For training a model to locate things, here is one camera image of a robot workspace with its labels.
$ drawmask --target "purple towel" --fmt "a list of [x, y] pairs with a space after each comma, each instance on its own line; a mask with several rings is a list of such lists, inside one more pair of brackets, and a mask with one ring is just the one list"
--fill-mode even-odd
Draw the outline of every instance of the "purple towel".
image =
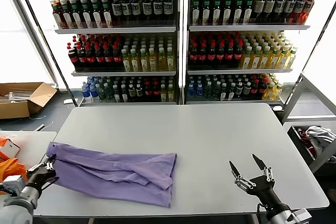
[[108, 154], [51, 142], [57, 185], [102, 199], [170, 207], [176, 153]]

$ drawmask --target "white shelf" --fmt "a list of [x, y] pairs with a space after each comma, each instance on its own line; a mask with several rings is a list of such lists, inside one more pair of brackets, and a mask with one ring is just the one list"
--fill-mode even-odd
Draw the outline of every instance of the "white shelf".
[[59, 29], [57, 34], [136, 34], [136, 33], [173, 33], [176, 26], [158, 27], [113, 27], [113, 28], [85, 28], [85, 29]]
[[174, 76], [176, 71], [161, 72], [76, 72], [72, 76]]
[[243, 73], [289, 73], [292, 69], [225, 69], [225, 70], [188, 70], [193, 74], [243, 74]]
[[307, 30], [305, 25], [227, 25], [227, 26], [190, 26], [189, 31], [273, 31]]

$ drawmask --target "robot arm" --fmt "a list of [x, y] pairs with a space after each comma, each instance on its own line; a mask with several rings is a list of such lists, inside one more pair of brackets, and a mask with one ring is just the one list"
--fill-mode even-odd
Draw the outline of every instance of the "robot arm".
[[27, 171], [29, 178], [25, 184], [21, 175], [8, 176], [0, 183], [0, 190], [8, 193], [4, 207], [0, 209], [1, 224], [32, 224], [33, 211], [42, 191], [54, 183], [58, 177], [53, 167], [55, 156], [33, 166]]

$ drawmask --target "white table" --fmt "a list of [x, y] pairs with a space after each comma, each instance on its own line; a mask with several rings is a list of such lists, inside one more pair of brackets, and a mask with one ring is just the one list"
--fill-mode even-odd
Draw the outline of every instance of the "white table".
[[250, 214], [258, 198], [234, 184], [229, 160], [247, 178], [261, 175], [255, 153], [274, 169], [275, 192], [292, 209], [329, 201], [266, 104], [75, 108], [55, 142], [109, 153], [177, 153], [171, 208], [106, 200], [57, 185], [35, 215], [49, 217]]
[[[16, 157], [19, 159], [19, 164], [25, 165], [27, 169], [43, 159], [49, 143], [54, 140], [56, 134], [43, 131], [0, 131], [0, 136], [9, 137], [20, 147]], [[0, 207], [6, 198], [6, 195], [0, 195]]]

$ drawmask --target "open cardboard box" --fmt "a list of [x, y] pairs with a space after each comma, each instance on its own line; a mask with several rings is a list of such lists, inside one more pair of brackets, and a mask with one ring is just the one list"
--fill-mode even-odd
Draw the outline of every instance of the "open cardboard box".
[[0, 83], [0, 95], [6, 95], [11, 89], [30, 89], [34, 93], [29, 100], [22, 102], [0, 102], [0, 119], [26, 118], [42, 109], [57, 92], [43, 82]]

